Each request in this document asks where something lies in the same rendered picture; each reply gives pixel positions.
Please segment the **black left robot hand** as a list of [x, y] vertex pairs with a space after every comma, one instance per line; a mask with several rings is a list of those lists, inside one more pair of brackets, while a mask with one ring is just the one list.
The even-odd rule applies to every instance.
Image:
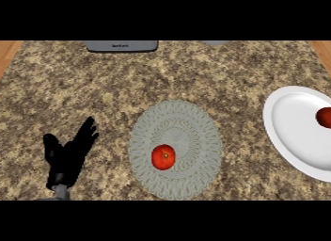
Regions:
[[47, 134], [44, 136], [45, 159], [51, 166], [47, 183], [50, 189], [54, 189], [58, 185], [72, 187], [76, 184], [84, 162], [98, 136], [92, 117], [86, 119], [76, 137], [66, 145], [60, 144], [56, 135]]

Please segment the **white plate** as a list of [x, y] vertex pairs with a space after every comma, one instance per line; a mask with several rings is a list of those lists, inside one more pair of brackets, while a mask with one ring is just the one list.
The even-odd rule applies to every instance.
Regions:
[[292, 165], [331, 183], [331, 129], [317, 119], [324, 107], [331, 107], [331, 98], [320, 91], [280, 88], [265, 103], [264, 122], [272, 145]]

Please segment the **round grey woven placemat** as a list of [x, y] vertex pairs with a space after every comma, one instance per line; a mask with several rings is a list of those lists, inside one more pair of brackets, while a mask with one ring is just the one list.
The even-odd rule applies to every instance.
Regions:
[[[153, 150], [169, 145], [176, 163], [168, 170], [153, 164]], [[131, 132], [131, 168], [145, 189], [163, 200], [190, 200], [212, 185], [224, 161], [219, 127], [193, 103], [171, 100], [140, 117]]]

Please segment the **dark grey flat appliance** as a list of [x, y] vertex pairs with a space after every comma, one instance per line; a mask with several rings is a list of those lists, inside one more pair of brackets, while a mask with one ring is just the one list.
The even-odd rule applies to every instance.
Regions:
[[88, 40], [85, 42], [89, 52], [97, 53], [125, 53], [151, 52], [157, 50], [157, 40]]

